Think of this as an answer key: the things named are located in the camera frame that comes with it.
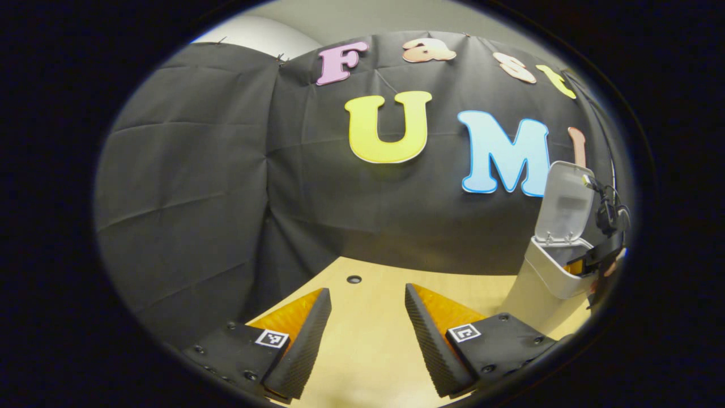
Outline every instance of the foam letter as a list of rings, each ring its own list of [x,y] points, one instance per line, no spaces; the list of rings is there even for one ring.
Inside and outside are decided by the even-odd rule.
[[[547,77],[549,77],[551,83],[553,83],[554,86],[556,86],[556,89],[561,91],[562,94],[565,94],[571,99],[576,99],[576,95],[574,94],[574,92],[564,86],[564,78],[561,78],[559,74],[552,71],[551,68],[547,67],[546,65],[537,65],[536,67],[539,68],[540,71],[545,73]]]
[[[569,128],[569,137],[574,143],[574,164],[581,167],[587,167],[587,154],[584,150],[586,139],[584,134],[577,128]]]
[[[359,41],[321,51],[319,55],[322,57],[322,76],[318,79],[317,85],[326,85],[347,79],[350,72],[343,70],[342,65],[345,64],[349,68],[353,68],[359,60],[357,51],[367,51],[368,48],[369,46],[366,43]]]
[[[454,51],[437,38],[418,38],[403,44],[403,59],[408,62],[425,62],[430,60],[446,61],[455,58]]]
[[[510,55],[501,54],[500,52],[494,52],[494,58],[501,62],[499,66],[506,71],[506,73],[516,79],[521,79],[524,82],[536,83],[537,79],[534,78],[534,74],[530,73],[526,66]]]
[[[458,114],[458,120],[468,127],[471,135],[471,174],[463,179],[465,191],[496,191],[497,182],[491,175],[493,161],[507,192],[516,188],[523,167],[528,166],[521,191],[533,197],[544,196],[549,174],[549,150],[546,145],[549,130],[543,123],[523,119],[511,143],[490,113],[465,110]]]
[[[371,163],[401,163],[420,154],[428,140],[426,103],[433,99],[422,91],[401,92],[395,100],[405,111],[405,135],[397,142],[378,137],[378,108],[385,99],[378,95],[347,101],[350,112],[350,148],[359,158]]]

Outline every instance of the white wall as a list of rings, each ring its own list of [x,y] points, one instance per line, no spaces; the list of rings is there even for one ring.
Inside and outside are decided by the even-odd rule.
[[[224,44],[245,46],[273,57],[284,53],[283,60],[292,59],[322,47],[322,44],[292,27],[275,20],[252,15],[232,17],[192,43],[217,43],[220,40]]]
[[[244,15],[279,21],[322,45],[390,31],[464,32],[516,46],[560,68],[568,67],[525,29],[449,0],[275,0]]]

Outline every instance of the white trash can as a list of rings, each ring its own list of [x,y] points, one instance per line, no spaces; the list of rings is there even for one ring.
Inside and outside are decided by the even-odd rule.
[[[596,279],[596,274],[578,277],[562,268],[592,248],[580,238],[595,193],[584,186],[585,174],[594,177],[588,168],[563,161],[552,163],[534,236],[516,281],[498,310],[544,335],[574,313],[581,305],[577,296]]]

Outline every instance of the table surface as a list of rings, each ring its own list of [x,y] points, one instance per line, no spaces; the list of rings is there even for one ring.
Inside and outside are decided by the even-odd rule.
[[[351,284],[350,275],[362,281]],[[516,276],[464,275],[396,268],[340,257],[259,319],[303,295],[327,287],[332,312],[302,398],[290,407],[440,407],[405,310],[405,284],[415,283],[488,317],[497,313]],[[589,317],[585,295],[577,310],[548,335],[576,331]]]

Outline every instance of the trash can lid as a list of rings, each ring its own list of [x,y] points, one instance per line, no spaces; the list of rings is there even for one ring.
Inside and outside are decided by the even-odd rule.
[[[581,236],[594,199],[594,190],[584,186],[585,174],[594,177],[588,168],[564,161],[552,163],[536,220],[536,241],[569,242]]]

